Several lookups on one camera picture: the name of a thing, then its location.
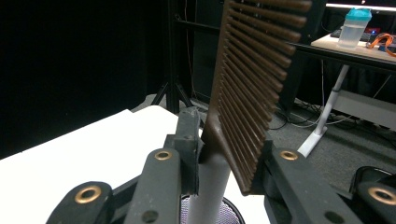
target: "blue bottle cap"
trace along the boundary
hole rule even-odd
[[[346,19],[350,21],[369,21],[372,18],[368,8],[352,8],[346,14]]]

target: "white tabletop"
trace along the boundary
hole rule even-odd
[[[330,35],[325,35],[322,38],[313,41],[311,46],[323,48],[323,49],[332,49],[339,50],[346,53],[356,54],[360,56],[366,56],[375,59],[381,59],[390,62],[396,62],[395,57],[391,57],[386,52],[378,50],[378,46],[375,46],[373,49],[366,48],[366,42],[360,41],[356,48],[344,48],[337,45],[338,38],[330,37]]]
[[[176,126],[177,116],[159,106],[124,110],[1,160],[0,223],[45,223],[69,190],[88,181],[122,185]],[[247,224],[269,223],[263,196],[243,197],[233,175],[225,197]]]

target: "white desk leg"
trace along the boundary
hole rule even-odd
[[[341,84],[343,84],[344,78],[347,75],[347,71],[349,70],[349,65],[343,65],[340,74],[338,75],[337,81],[335,82],[334,87],[332,88],[332,92],[330,93],[329,99],[327,100],[326,105],[324,106],[323,112],[320,115],[319,123],[317,128],[308,136],[308,138],[303,142],[298,151],[303,154],[305,157],[311,153],[312,149],[317,145],[320,138],[326,132],[327,127],[325,126],[327,118],[332,112],[332,107],[337,101],[338,92],[341,89]]]

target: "black wall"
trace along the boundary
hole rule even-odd
[[[163,81],[151,3],[9,0],[0,21],[0,158],[133,108]]]
[[[223,4],[219,1],[198,1],[196,6],[196,22],[220,27],[222,9]],[[197,98],[209,104],[219,36],[196,32],[194,37],[193,86]]]

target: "white table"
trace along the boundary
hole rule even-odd
[[[343,48],[339,47],[337,43],[338,38],[326,35],[321,39],[312,42],[311,45],[322,49],[338,50],[340,52],[364,56],[368,59],[373,58],[393,63],[396,62],[396,58],[390,57],[386,52],[378,50],[378,46],[374,49],[367,49],[366,43],[360,41],[356,48]],[[345,112],[349,115],[354,115],[361,119],[369,120],[396,131],[396,105],[340,90],[348,69],[349,65],[343,65],[337,81],[332,88],[329,99],[320,115],[318,126],[298,149],[298,151],[306,157],[326,132],[327,128],[325,124],[332,109]]]
[[[64,195],[88,181],[113,189],[140,175],[150,151],[175,133],[177,116],[159,106],[129,110],[0,161],[0,223],[45,223]],[[269,223],[263,196],[243,197],[233,175],[224,195],[247,224]]]

